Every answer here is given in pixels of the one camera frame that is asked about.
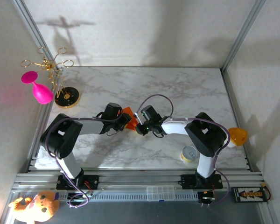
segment pink plastic goblet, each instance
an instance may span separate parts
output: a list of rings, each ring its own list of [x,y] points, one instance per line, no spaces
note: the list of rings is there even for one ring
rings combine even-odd
[[[37,101],[40,104],[48,104],[49,102],[52,101],[54,95],[47,86],[35,82],[37,77],[38,77],[37,72],[28,71],[22,76],[21,81],[25,84],[32,83],[33,84],[32,92],[34,97],[37,99]]]

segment black round base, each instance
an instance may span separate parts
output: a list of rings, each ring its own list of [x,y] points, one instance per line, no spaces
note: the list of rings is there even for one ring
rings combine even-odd
[[[57,93],[55,95],[55,103],[63,108],[68,109],[72,108],[78,104],[80,100],[80,94],[77,89],[74,87],[65,87],[60,90],[59,97],[57,97]]]

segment marble table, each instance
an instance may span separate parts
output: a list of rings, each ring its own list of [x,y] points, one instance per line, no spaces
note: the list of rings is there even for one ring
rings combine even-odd
[[[123,108],[129,106],[134,112],[146,97],[156,93],[173,101],[174,118],[194,117],[199,112],[206,112],[226,128],[236,126],[219,69],[72,67],[65,69],[63,74],[65,86],[77,88],[81,100],[71,109],[61,109],[53,104],[47,126],[59,113],[71,117],[95,116],[104,111],[109,102]],[[171,111],[170,103],[162,97],[154,97],[146,105],[152,105],[161,116],[169,115]],[[194,169],[198,158],[192,163],[184,163],[180,158],[182,149],[192,144],[186,135],[171,134],[158,139],[152,133],[141,136],[125,129],[113,136],[79,136],[73,154],[85,169]],[[35,168],[57,169],[42,147]],[[217,168],[246,169],[243,148],[224,149],[217,160]]]

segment plush animal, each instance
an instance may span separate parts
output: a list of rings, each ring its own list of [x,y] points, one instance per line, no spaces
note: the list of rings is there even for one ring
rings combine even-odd
[[[45,222],[49,220],[59,208],[59,193],[52,191],[42,191],[33,199],[25,198],[25,205],[21,204],[22,197],[11,202],[8,206],[11,207],[14,217],[27,224],[37,222]]]

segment can lid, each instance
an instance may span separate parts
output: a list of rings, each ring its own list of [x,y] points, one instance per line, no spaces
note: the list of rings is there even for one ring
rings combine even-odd
[[[182,155],[187,159],[187,160],[194,160],[198,156],[197,149],[193,146],[186,146],[182,150]]]

